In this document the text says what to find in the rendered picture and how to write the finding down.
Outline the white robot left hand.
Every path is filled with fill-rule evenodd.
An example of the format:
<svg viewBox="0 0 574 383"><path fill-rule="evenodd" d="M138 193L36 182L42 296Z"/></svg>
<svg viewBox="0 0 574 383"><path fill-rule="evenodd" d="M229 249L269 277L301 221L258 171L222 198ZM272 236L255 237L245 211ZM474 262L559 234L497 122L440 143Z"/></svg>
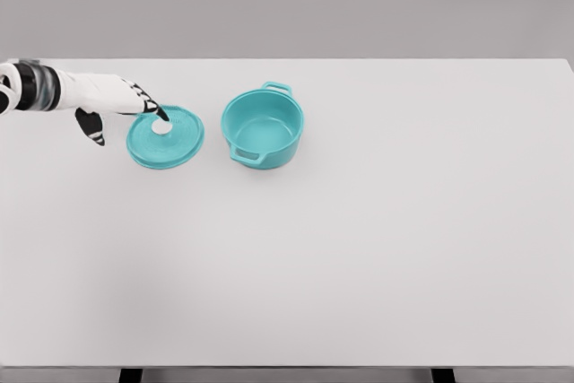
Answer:
<svg viewBox="0 0 574 383"><path fill-rule="evenodd" d="M99 146L105 145L102 115L151 113L170 122L163 107L137 83L116 74L74 74L77 98L75 119L83 133Z"/></svg>

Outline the teal pot lid white knob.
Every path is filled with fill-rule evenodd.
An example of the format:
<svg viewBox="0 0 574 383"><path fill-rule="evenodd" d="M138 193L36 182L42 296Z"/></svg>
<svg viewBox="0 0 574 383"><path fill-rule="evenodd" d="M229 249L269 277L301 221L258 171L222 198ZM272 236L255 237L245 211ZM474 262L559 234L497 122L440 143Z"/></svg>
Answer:
<svg viewBox="0 0 574 383"><path fill-rule="evenodd" d="M155 170L175 168L192 159L204 142L204 124L199 116L180 106L164 105L171 129L156 133L152 125L160 118L152 113L135 116L126 135L126 149L141 166Z"/></svg>

